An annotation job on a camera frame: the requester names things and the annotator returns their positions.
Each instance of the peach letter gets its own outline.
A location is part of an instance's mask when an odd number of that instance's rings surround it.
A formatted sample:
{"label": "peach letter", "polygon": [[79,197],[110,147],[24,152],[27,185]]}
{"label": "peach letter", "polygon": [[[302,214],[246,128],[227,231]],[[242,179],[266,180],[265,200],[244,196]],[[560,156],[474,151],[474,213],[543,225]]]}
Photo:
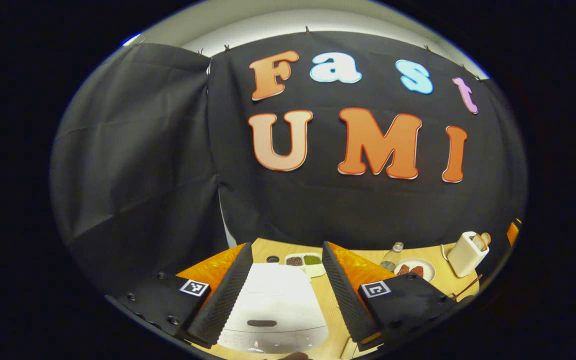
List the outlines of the peach letter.
{"label": "peach letter", "polygon": [[299,54],[290,50],[259,59],[250,64],[249,68],[254,70],[254,82],[256,83],[252,100],[263,100],[284,92],[286,85],[278,84],[277,76],[281,77],[282,80],[290,78],[290,64],[283,60],[294,63],[299,60]]}
{"label": "peach letter", "polygon": [[308,110],[286,112],[283,120],[290,124],[290,153],[277,155],[273,148],[273,124],[277,122],[275,114],[256,114],[250,116],[248,123],[252,127],[254,156],[259,164],[274,171],[292,171],[302,166],[308,152],[306,123],[313,119]]}
{"label": "peach letter", "polygon": [[345,160],[337,170],[345,175],[361,175],[366,172],[362,162],[362,150],[370,163],[370,170],[377,175],[386,169],[391,178],[413,180],[419,174],[415,167],[417,155],[417,133],[421,120],[411,114],[398,114],[384,135],[370,111],[360,107],[348,107],[339,112],[347,127]]}
{"label": "peach letter", "polygon": [[468,134],[461,127],[448,126],[446,134],[450,139],[450,153],[448,154],[448,166],[441,174],[446,183],[459,183],[464,179],[462,165],[464,164],[464,143]]}
{"label": "peach letter", "polygon": [[459,88],[459,93],[461,93],[461,99],[463,100],[464,105],[466,105],[468,111],[476,115],[479,112],[479,110],[477,109],[477,105],[475,105],[473,103],[473,100],[471,99],[471,94],[473,93],[473,91],[471,91],[471,88],[469,88],[468,85],[466,85],[466,83],[461,77],[455,77],[454,79],[452,79],[452,82],[455,85],[457,85],[457,88]]}

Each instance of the wooden table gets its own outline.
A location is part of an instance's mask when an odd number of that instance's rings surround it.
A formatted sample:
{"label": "wooden table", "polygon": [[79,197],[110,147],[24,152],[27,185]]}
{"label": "wooden table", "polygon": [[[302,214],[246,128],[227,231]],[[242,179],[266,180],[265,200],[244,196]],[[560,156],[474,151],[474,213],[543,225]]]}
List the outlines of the wooden table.
{"label": "wooden table", "polygon": [[[454,248],[455,243],[444,244],[445,253]],[[252,244],[253,261],[255,263],[265,263],[266,258],[271,255],[279,257],[279,262],[283,264],[286,255],[294,253],[318,253],[322,254],[322,248],[314,246],[304,246],[299,244],[281,243],[268,239],[257,239]],[[371,262],[379,264],[388,250],[352,250],[355,254],[364,257]],[[434,266],[436,274],[430,284],[434,285],[439,291],[446,295],[452,293],[459,293],[468,286],[473,280],[477,278],[477,273],[473,271],[470,275],[458,278],[451,268],[448,261],[444,259],[441,253],[440,246],[429,246],[423,248],[404,248],[402,251],[403,259],[406,258],[420,258],[427,260]],[[332,287],[328,280],[328,275],[313,277],[311,279],[312,289],[315,292],[319,306],[323,312],[326,324],[328,326],[328,337],[326,341],[317,348],[306,351],[309,357],[313,360],[338,360],[341,358],[342,351],[346,347],[346,343],[350,334],[346,329],[346,324],[341,316],[337,299],[333,293]],[[465,296],[475,295],[480,289],[480,285],[476,282],[464,294],[457,298],[461,300]],[[206,353],[219,356],[220,358],[228,360],[277,360],[283,358],[288,354],[263,354],[263,353],[247,353],[242,351],[235,351],[225,348],[219,344],[214,345],[210,350],[197,346],[199,349],[206,351]]]}

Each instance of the white wall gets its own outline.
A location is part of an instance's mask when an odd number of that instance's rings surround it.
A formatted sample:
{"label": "white wall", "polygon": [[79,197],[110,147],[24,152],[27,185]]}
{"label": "white wall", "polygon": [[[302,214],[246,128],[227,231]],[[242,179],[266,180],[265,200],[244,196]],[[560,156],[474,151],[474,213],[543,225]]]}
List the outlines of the white wall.
{"label": "white wall", "polygon": [[467,55],[441,35],[390,7],[370,0],[207,0],[173,14],[142,32],[136,43],[203,49],[207,57],[259,39],[304,32],[344,31],[404,41],[464,64],[488,78]]}

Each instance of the bottle cap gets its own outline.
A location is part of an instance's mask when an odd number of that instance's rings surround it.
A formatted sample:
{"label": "bottle cap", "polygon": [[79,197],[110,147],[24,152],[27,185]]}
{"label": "bottle cap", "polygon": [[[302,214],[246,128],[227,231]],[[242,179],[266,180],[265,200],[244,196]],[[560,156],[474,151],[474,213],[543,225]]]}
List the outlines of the bottle cap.
{"label": "bottle cap", "polygon": [[404,243],[401,241],[397,241],[393,246],[392,250],[396,253],[402,251],[404,249]]}

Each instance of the glass bottle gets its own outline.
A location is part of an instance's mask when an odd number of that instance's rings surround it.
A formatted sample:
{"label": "glass bottle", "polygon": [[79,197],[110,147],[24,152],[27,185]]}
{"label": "glass bottle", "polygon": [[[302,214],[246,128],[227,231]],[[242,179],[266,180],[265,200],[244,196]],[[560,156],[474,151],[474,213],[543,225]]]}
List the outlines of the glass bottle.
{"label": "glass bottle", "polygon": [[383,259],[379,263],[379,266],[386,269],[387,271],[395,271],[397,263],[402,260],[402,250],[404,249],[404,243],[397,241],[393,247],[384,255]]}

